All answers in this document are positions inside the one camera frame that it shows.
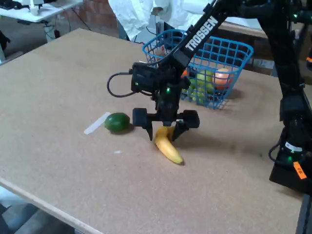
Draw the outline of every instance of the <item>cable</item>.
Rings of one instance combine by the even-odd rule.
[[[52,25],[52,29],[49,31],[49,32],[46,32],[44,31],[44,33],[50,38],[50,39],[55,39],[55,38],[52,38],[49,33],[51,33],[53,30],[55,30],[55,25]]]
[[[125,97],[128,97],[128,96],[131,96],[133,94],[135,94],[135,92],[131,92],[131,93],[128,93],[128,94],[123,94],[123,95],[116,95],[116,94],[113,94],[110,87],[109,87],[109,84],[112,80],[112,78],[114,78],[115,76],[120,76],[120,75],[131,75],[131,72],[118,72],[118,73],[115,73],[113,75],[111,75],[111,77],[108,78],[108,81],[107,81],[107,84],[106,84],[106,87],[107,87],[107,91],[109,92],[110,95],[112,95],[113,97],[116,97],[116,98],[125,98]]]
[[[156,34],[156,33],[152,33],[152,32],[147,28],[147,26],[146,26],[146,30],[147,30],[150,34],[153,34],[153,35],[156,35],[156,36],[157,36],[157,34]]]
[[[76,16],[83,22],[83,24],[92,32],[91,28],[86,24],[85,21],[78,15],[78,13],[72,8],[72,11],[76,14]]]
[[[51,8],[51,7],[53,7],[53,8],[57,8],[57,7],[62,8],[62,9],[63,9],[63,11],[62,11],[62,12],[64,12],[64,13],[66,14],[66,18],[67,18],[67,22],[68,22],[68,32],[71,32],[71,31],[72,31],[72,26],[71,26],[71,24],[70,24],[70,20],[69,20],[69,17],[68,17],[67,11],[64,9],[64,7],[62,7],[61,5],[55,5],[55,6],[42,6],[42,7],[44,7],[44,8]]]
[[[146,92],[144,92],[144,91],[140,91],[140,93],[144,94],[145,96],[149,96],[149,97],[152,96],[152,94],[148,94],[148,93],[146,93]]]
[[[272,157],[272,152],[281,144],[281,138],[278,140],[277,144],[274,145],[270,150],[269,150],[269,158],[276,164],[282,165],[282,166],[293,166],[293,163],[286,163],[282,162],[280,160],[277,160],[276,158]],[[302,163],[304,160],[307,158],[307,153],[304,149],[302,149],[302,158],[298,161],[298,163]]]

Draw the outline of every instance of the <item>white cloth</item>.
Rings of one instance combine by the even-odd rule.
[[[158,15],[164,22],[170,24],[173,28],[187,30],[190,25],[196,24],[202,16],[202,10],[200,9],[211,1],[212,0],[109,0],[108,2],[129,39],[132,40],[149,25],[151,12],[155,7],[163,8]],[[261,29],[256,19],[229,17],[226,21]]]

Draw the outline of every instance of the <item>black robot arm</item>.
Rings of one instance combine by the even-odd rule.
[[[312,111],[303,91],[304,82],[290,31],[291,21],[312,19],[311,11],[304,11],[300,0],[214,0],[208,4],[203,16],[166,57],[157,62],[133,64],[131,90],[149,93],[156,103],[154,114],[135,108],[133,124],[147,130],[150,140],[153,137],[152,121],[161,121],[164,126],[176,122],[173,140],[190,128],[199,127],[196,111],[178,114],[181,90],[190,86],[187,77],[181,76],[196,52],[231,16],[258,19],[268,36],[282,90],[280,120],[284,128],[269,152],[274,161],[270,180],[312,195],[312,158],[307,157],[312,146]],[[279,148],[277,158],[271,156],[275,148]],[[294,162],[302,166],[305,177],[298,176]]]

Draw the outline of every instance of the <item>basket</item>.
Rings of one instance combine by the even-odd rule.
[[[186,35],[185,31],[176,29],[159,34],[143,46],[147,61],[160,60]],[[188,76],[191,85],[188,90],[182,90],[181,99],[213,109],[220,108],[253,52],[250,45],[210,37],[183,73],[183,76]]]

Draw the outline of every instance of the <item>yellow banana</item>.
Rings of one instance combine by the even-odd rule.
[[[169,160],[183,165],[183,158],[168,139],[171,138],[174,129],[174,127],[160,127],[155,135],[155,144]]]

